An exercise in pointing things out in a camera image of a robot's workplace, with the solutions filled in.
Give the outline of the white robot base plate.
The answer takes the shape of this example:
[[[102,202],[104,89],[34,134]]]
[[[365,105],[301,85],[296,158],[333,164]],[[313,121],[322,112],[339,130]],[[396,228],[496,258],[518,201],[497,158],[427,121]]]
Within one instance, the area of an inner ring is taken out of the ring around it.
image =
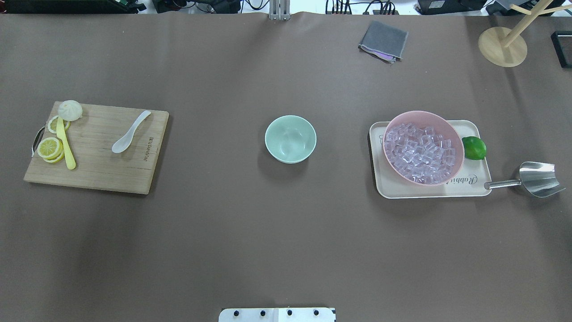
[[[219,322],[335,322],[334,308],[227,308],[221,310]]]

